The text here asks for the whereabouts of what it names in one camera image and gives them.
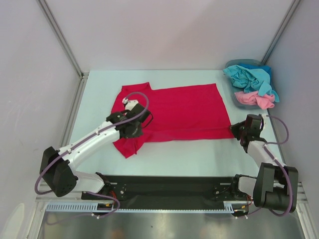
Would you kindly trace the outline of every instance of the red cloth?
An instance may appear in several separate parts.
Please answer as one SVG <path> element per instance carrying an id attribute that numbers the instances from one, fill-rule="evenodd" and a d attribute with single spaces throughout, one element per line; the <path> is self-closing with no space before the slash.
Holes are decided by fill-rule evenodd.
<path id="1" fill-rule="evenodd" d="M 143 129 L 142 136 L 121 138 L 114 142 L 125 158 L 136 154 L 145 142 L 234 137 L 229 129 L 229 117 L 216 84 L 159 90 L 152 90 L 148 82 L 122 86 L 112 113 L 122 111 L 123 98 L 135 91 L 142 92 L 148 97 L 149 110 L 154 119 Z M 141 105 L 146 105 L 146 100 L 141 95 L 132 95 L 130 100 L 138 100 Z"/>

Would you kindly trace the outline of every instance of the gray floor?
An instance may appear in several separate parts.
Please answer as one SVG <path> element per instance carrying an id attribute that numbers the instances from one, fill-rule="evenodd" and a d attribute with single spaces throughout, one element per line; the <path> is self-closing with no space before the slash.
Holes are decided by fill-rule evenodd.
<path id="1" fill-rule="evenodd" d="M 76 215 L 47 213 L 49 223 Z M 303 239 L 297 214 L 279 218 L 266 209 L 235 219 L 231 215 L 184 213 L 115 213 L 90 216 L 54 226 L 42 223 L 38 239 Z"/>

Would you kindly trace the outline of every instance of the white wall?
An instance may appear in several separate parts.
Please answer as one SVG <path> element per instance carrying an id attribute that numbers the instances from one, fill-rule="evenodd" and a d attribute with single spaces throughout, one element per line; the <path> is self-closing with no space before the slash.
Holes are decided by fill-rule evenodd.
<path id="1" fill-rule="evenodd" d="M 284 33 L 269 65 L 281 102 L 271 114 L 288 125 L 285 159 L 297 167 L 319 227 L 319 1 L 305 0 Z M 284 129 L 276 125 L 283 139 Z"/>
<path id="2" fill-rule="evenodd" d="M 79 79 L 35 0 L 0 1 L 0 29 L 1 238 L 20 203 L 20 235 L 27 225 L 43 150 L 60 143 Z"/>
<path id="3" fill-rule="evenodd" d="M 83 71 L 261 60 L 292 0 L 47 0 Z"/>

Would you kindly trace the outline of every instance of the dark blue cloth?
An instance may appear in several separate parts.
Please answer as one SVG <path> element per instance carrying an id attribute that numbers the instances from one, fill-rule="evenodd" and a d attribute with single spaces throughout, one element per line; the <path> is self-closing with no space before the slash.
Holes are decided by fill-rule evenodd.
<path id="1" fill-rule="evenodd" d="M 266 71 L 269 74 L 270 80 L 271 80 L 271 67 L 269 67 L 269 66 L 253 66 L 253 65 L 243 64 L 243 63 L 240 63 L 238 65 L 245 67 L 247 69 L 263 69 L 264 71 Z"/>

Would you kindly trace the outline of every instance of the red shirt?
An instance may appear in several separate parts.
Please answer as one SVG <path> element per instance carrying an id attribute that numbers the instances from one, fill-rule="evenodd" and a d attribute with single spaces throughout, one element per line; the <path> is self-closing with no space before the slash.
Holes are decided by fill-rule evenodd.
<path id="1" fill-rule="evenodd" d="M 148 110 L 154 119 L 143 129 L 142 136 L 121 138 L 114 142 L 114 146 L 125 158 L 136 154 L 145 142 L 234 137 L 229 129 L 229 117 L 216 84 L 159 90 L 152 90 L 148 82 L 122 86 L 112 113 L 122 111 L 123 98 L 135 91 L 146 94 L 150 101 Z M 132 95 L 130 100 L 138 100 L 141 105 L 146 105 L 146 100 L 141 95 Z"/>

